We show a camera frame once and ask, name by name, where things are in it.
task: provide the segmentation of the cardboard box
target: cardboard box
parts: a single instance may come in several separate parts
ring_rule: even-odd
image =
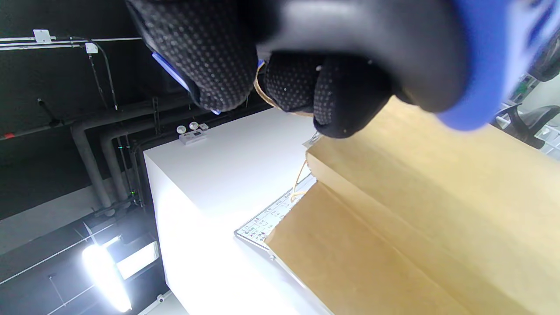
[[[560,314],[560,166],[392,99],[267,239],[336,315]]]

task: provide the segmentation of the office chair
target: office chair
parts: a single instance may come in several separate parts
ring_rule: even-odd
[[[551,119],[560,114],[560,106],[549,105],[534,109],[526,114],[519,114],[517,111],[519,105],[521,104],[506,108],[496,114],[497,117],[505,114],[509,115],[511,123],[505,128],[502,128],[496,119],[491,125],[535,149],[541,149],[544,146],[544,141],[536,138],[535,135]]]

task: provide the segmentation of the fluorescent light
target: fluorescent light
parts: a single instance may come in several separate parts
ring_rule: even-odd
[[[158,259],[159,256],[160,253],[157,248],[157,242],[153,242],[116,263],[116,267],[119,269],[123,279],[128,279],[136,272]]]
[[[120,235],[117,235],[117,236],[111,238],[107,243],[103,244],[102,246],[107,248],[107,247],[115,244],[118,241],[120,241]]]
[[[132,309],[122,278],[107,249],[91,245],[83,250],[82,258],[87,272],[109,302],[122,313]]]

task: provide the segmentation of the dotted grip texture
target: dotted grip texture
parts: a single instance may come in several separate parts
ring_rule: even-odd
[[[258,57],[237,1],[128,2],[146,43],[185,79],[195,103],[227,111],[245,102]],[[260,82],[280,109],[312,113],[316,129],[334,138],[361,130],[399,90],[372,61],[342,54],[273,52]]]

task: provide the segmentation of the gray pipe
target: gray pipe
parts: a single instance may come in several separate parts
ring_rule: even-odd
[[[163,112],[164,110],[186,106],[189,103],[191,103],[190,98],[187,96],[173,99],[162,99],[159,101],[159,111]],[[126,112],[104,112],[87,120],[77,121],[71,126],[74,143],[76,144],[83,164],[86,167],[87,175],[90,177],[95,193],[104,208],[111,206],[111,199],[103,186],[103,178],[101,177],[101,173],[97,167],[97,161],[95,160],[94,153],[91,151],[90,143],[87,140],[86,130],[153,114],[152,101],[143,101],[128,105],[127,107],[129,106],[133,106],[134,109]]]
[[[209,113],[209,111],[196,107],[195,109],[188,112],[163,118],[162,120],[160,120],[160,124],[168,124],[174,121],[198,116],[204,113]],[[107,161],[107,165],[109,166],[109,171],[111,172],[113,184],[115,185],[115,190],[119,197],[119,201],[125,201],[126,199],[128,199],[129,192],[127,192],[126,186],[124,185],[123,175],[120,171],[120,166],[115,150],[113,149],[113,139],[153,128],[154,125],[155,124],[153,120],[138,122],[128,126],[111,129],[100,137],[101,149],[103,150],[103,155],[105,156],[105,160]]]
[[[111,177],[113,178],[113,185],[115,185],[117,196],[119,201],[124,201],[128,198],[128,192],[124,185],[123,176],[120,171],[120,166],[118,159],[116,157],[115,150],[113,149],[113,139],[121,136],[126,136],[131,133],[140,132],[142,130],[147,130],[154,127],[153,121],[146,121],[141,123],[136,123],[131,126],[121,127],[112,129],[111,131],[104,133],[100,137],[101,149],[103,150],[103,155],[109,166],[109,171],[111,172]]]

